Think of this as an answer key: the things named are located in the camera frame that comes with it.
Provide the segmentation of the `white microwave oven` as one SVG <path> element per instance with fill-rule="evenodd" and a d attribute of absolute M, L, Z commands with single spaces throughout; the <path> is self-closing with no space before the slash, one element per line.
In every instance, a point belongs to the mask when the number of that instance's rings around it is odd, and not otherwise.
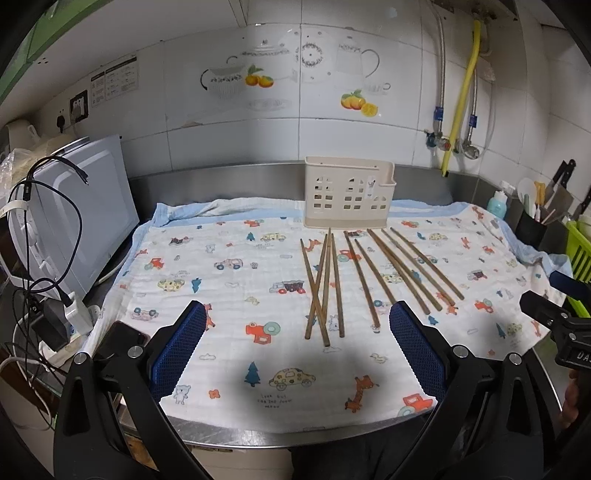
<path fill-rule="evenodd" d="M 55 152 L 23 188 L 1 196 L 1 266 L 16 287 L 56 299 L 59 287 L 85 296 L 138 224 L 117 135 L 86 138 Z"/>

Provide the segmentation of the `wall power socket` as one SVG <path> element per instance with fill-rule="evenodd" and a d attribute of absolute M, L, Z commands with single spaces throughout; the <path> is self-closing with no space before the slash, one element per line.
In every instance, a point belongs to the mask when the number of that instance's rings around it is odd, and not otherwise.
<path fill-rule="evenodd" d="M 69 114 L 71 124 L 76 124 L 88 117 L 89 104 L 87 90 L 83 90 L 70 99 Z"/>

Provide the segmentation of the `wooden chopstick six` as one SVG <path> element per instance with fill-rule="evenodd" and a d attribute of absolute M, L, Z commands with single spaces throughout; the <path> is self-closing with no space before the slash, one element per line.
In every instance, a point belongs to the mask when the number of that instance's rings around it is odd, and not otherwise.
<path fill-rule="evenodd" d="M 391 302 L 391 304 L 393 304 L 393 305 L 396 304 L 397 303 L 397 299 L 394 297 L 394 294 L 392 293 L 392 291 L 388 287 L 387 282 L 384 280 L 384 277 L 382 276 L 382 274 L 380 273 L 380 271 L 377 269 L 377 266 L 372 261 L 372 259 L 370 258 L 369 254 L 365 250 L 363 250 L 363 246 L 361 245 L 361 243 L 359 242 L 359 240 L 353 239 L 353 241 L 355 242 L 356 247 L 358 247 L 360 249 L 360 252 L 362 253 L 363 258 L 366 260 L 366 263 L 370 267 L 370 271 L 372 271 L 373 274 L 375 275 L 377 281 L 379 282 L 380 286 L 383 288 L 384 293 L 388 297 L 388 299 Z"/>

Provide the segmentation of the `wooden chopstick four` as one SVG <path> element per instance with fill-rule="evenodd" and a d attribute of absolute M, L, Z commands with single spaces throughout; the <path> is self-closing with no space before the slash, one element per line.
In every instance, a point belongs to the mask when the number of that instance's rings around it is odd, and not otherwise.
<path fill-rule="evenodd" d="M 339 337 L 345 338 L 345 320 L 344 320 L 344 311 L 342 310 L 342 289 L 341 289 L 341 277 L 339 277 L 339 260 L 338 260 L 338 252 L 337 248 L 335 247 L 335 237 L 332 236 L 331 239 L 331 246 L 332 246 L 332 268 L 334 268 L 335 273 L 335 299 L 337 300 L 337 315 L 338 315 L 338 327 L 339 327 Z"/>

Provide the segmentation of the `beige plastic utensil holder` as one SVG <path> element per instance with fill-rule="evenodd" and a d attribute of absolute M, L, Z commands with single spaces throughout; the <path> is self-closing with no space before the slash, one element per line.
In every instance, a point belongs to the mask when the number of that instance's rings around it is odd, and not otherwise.
<path fill-rule="evenodd" d="M 304 225 L 356 230 L 387 225 L 394 163 L 308 156 L 304 159 Z"/>

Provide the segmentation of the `wooden chopstick three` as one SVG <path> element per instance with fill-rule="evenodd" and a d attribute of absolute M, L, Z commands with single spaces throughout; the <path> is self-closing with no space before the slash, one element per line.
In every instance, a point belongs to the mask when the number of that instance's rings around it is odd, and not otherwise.
<path fill-rule="evenodd" d="M 327 241 L 325 241 L 325 271 L 324 280 L 322 280 L 322 327 L 325 331 L 328 331 L 328 307 L 329 307 L 329 283 L 331 282 L 331 242 L 332 241 L 332 230 L 329 229 Z"/>

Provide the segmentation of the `wooden chopstick seven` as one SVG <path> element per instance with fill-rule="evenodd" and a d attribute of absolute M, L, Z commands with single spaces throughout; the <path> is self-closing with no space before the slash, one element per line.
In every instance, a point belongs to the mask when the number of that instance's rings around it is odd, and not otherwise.
<path fill-rule="evenodd" d="M 412 293 L 412 295 L 414 296 L 414 298 L 416 299 L 416 301 L 418 302 L 418 304 L 420 305 L 422 311 L 429 315 L 431 313 L 431 310 L 429 309 L 428 305 L 425 303 L 424 299 L 421 297 L 421 295 L 419 294 L 419 292 L 417 291 L 417 289 L 415 288 L 413 281 L 410 279 L 410 277 L 405 273 L 404 269 L 403 269 L 403 264 L 398 261 L 396 258 L 394 258 L 394 253 L 389 249 L 389 247 L 378 237 L 377 234 L 375 234 L 372 230 L 368 230 L 368 233 L 370 235 L 370 238 L 372 238 L 374 240 L 374 242 L 377 244 L 377 246 L 380 247 L 380 249 L 382 250 L 382 252 L 384 253 L 384 255 L 388 258 L 388 260 L 391 262 L 391 264 L 393 265 L 394 269 L 397 270 L 397 272 L 399 273 L 399 275 L 401 276 L 401 279 L 403 279 L 405 285 L 407 286 L 407 288 L 410 290 L 410 292 Z"/>

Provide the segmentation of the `wooden chopstick five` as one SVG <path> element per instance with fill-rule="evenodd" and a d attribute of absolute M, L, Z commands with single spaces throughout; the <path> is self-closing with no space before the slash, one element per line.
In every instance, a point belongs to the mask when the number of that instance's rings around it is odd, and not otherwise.
<path fill-rule="evenodd" d="M 370 317 L 372 318 L 372 329 L 375 334 L 378 334 L 381 332 L 381 323 L 380 323 L 372 296 L 370 296 L 369 285 L 366 281 L 365 275 L 363 275 L 363 269 L 361 267 L 358 256 L 356 255 L 356 250 L 355 250 L 355 248 L 353 248 L 352 240 L 349 238 L 349 232 L 345 230 L 344 236 L 346 239 L 346 244 L 348 244 L 349 251 L 352 253 L 353 265 L 355 265 L 356 274 L 358 274 L 358 276 L 359 276 L 360 283 L 361 283 L 362 290 L 363 290 L 363 295 L 365 295 L 365 299 L 368 304 L 368 308 L 370 310 Z"/>

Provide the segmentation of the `cartoon print white cloth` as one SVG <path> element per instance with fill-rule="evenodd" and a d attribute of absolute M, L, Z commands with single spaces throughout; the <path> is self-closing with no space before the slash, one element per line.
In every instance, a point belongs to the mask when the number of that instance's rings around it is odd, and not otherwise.
<path fill-rule="evenodd" d="M 335 273 L 329 283 L 328 331 L 308 317 L 310 284 L 325 232 L 304 226 L 304 207 L 274 199 L 158 205 L 134 233 L 131 251 L 108 292 L 86 350 L 94 353 L 114 322 L 146 336 L 176 321 L 193 300 L 204 304 L 206 327 L 174 391 L 161 401 L 171 417 L 219 428 L 274 433 L 310 431 L 406 418 L 428 411 L 435 398 L 420 386 L 390 331 L 393 306 L 360 249 L 359 240 L 397 301 L 451 344 L 501 360 L 534 347 L 547 331 L 524 315 L 519 300 L 534 291 L 555 303 L 554 271 L 570 274 L 569 259 L 520 242 L 484 208 L 456 202 L 391 203 L 382 229 L 423 262 L 393 227 L 460 289 L 438 312 L 413 281 L 425 314 L 367 231 L 346 230 L 369 285 L 381 332 L 370 310 L 343 231 L 335 231 L 345 338 L 339 337 Z M 401 262 L 382 230 L 373 231 Z M 403 269 L 408 275 L 406 265 Z"/>

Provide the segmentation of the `teal soap bottle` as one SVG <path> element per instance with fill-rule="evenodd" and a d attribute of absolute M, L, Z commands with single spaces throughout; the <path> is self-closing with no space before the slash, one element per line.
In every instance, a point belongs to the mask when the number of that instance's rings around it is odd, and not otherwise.
<path fill-rule="evenodd" d="M 508 197 L 503 190 L 497 190 L 489 199 L 487 211 L 499 219 L 504 219 L 507 213 Z"/>

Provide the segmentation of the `wooden chopstick eight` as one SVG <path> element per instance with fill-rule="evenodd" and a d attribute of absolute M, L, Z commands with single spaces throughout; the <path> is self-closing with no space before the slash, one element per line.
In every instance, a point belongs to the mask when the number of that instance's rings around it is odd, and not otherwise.
<path fill-rule="evenodd" d="M 397 255 L 400 257 L 401 262 L 406 265 L 410 278 L 415 282 L 415 284 L 426 296 L 433 307 L 438 312 L 441 312 L 443 310 L 443 306 L 438 300 L 437 296 L 434 295 L 429 289 L 429 286 L 424 283 L 426 277 L 421 273 L 420 265 L 414 260 L 414 257 L 407 250 L 405 250 L 403 246 L 401 246 L 399 241 L 394 240 L 391 234 L 385 230 L 382 230 L 382 234 L 384 235 L 384 238 L 388 240 L 389 245 L 397 251 Z"/>

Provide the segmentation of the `wooden chopstick ten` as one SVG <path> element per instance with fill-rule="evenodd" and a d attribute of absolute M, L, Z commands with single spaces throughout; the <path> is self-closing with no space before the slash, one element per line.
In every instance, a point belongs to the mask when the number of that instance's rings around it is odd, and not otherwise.
<path fill-rule="evenodd" d="M 439 267 L 433 263 L 429 257 L 424 254 L 418 247 L 416 247 L 410 240 L 408 240 L 404 235 L 399 233 L 397 230 L 394 230 L 393 227 L 389 227 L 389 230 L 397 235 L 411 250 L 414 251 L 420 258 L 423 259 L 425 265 L 428 265 L 438 276 L 439 278 L 456 294 L 456 296 L 460 300 L 465 300 L 465 296 L 462 294 L 460 289 L 439 269 Z"/>

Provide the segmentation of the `black utensil cup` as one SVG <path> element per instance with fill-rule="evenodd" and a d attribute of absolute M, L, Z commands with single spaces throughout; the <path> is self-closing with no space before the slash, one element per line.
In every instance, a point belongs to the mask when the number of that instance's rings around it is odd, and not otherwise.
<path fill-rule="evenodd" d="M 547 225 L 536 221 L 526 211 L 523 211 L 515 228 L 515 235 L 523 244 L 538 249 L 546 234 L 547 228 Z"/>

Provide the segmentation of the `wooden chopstick nine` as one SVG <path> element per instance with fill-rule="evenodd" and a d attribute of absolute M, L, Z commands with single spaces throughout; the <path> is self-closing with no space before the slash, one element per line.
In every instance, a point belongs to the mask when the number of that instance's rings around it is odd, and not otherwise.
<path fill-rule="evenodd" d="M 417 270 L 434 287 L 435 291 L 437 292 L 437 297 L 449 307 L 454 307 L 456 302 L 452 296 L 430 274 L 430 272 L 426 270 L 427 261 L 424 260 L 422 263 L 419 263 L 416 260 L 416 257 L 412 255 L 408 249 L 404 248 L 398 240 L 394 239 L 392 235 L 390 235 L 388 232 L 386 232 L 385 235 L 388 236 L 394 246 L 396 246 L 402 252 L 402 254 L 408 258 L 409 262 L 415 267 L 415 270 Z"/>

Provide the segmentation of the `green plastic basket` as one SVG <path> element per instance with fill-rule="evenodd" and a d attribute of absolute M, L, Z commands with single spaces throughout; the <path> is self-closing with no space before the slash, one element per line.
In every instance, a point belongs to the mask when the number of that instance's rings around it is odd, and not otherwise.
<path fill-rule="evenodd" d="M 579 231 L 575 221 L 566 224 L 568 231 L 566 255 L 568 256 L 573 278 L 590 283 L 590 241 Z"/>

